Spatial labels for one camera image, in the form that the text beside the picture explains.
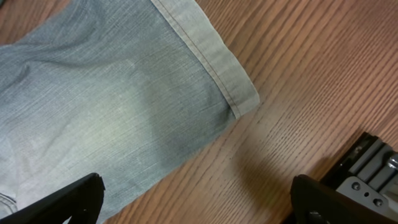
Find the light blue denim shorts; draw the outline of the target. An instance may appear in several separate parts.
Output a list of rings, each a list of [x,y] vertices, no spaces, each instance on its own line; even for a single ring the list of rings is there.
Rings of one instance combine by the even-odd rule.
[[[1,47],[1,216],[96,172],[102,223],[258,103],[195,1],[71,1]]]

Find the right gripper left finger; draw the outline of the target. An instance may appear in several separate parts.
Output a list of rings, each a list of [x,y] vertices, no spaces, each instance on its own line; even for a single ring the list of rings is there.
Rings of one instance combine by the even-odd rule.
[[[95,224],[104,200],[101,176],[90,173],[18,212],[1,224]]]

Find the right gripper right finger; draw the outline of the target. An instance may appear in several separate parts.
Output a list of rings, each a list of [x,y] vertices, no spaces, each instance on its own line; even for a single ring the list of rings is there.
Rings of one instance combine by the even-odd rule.
[[[294,177],[290,196],[295,220],[299,224],[314,223],[310,217],[312,212],[317,212],[331,224],[397,224],[307,175]]]

